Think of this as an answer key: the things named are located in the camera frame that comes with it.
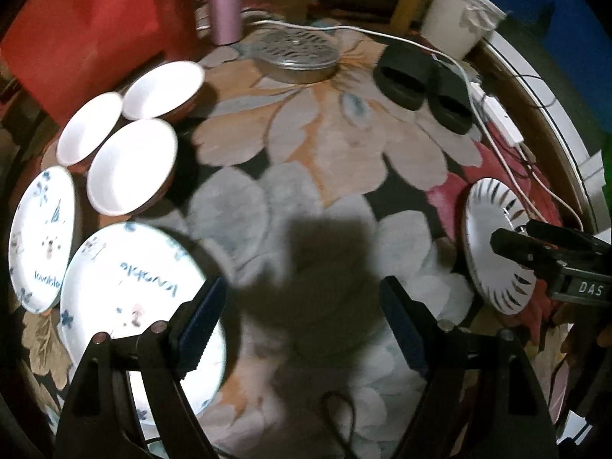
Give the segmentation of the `right hand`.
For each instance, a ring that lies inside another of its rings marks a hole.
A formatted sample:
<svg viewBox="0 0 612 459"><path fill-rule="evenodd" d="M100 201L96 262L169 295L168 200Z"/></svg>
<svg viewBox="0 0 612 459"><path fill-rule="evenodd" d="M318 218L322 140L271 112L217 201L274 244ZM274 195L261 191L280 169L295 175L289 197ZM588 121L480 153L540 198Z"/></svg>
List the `right hand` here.
<svg viewBox="0 0 612 459"><path fill-rule="evenodd" d="M571 368L588 361L596 348L611 347L611 311L584 304L564 304L553 316L557 326L573 327L562 342L560 351Z"/></svg>

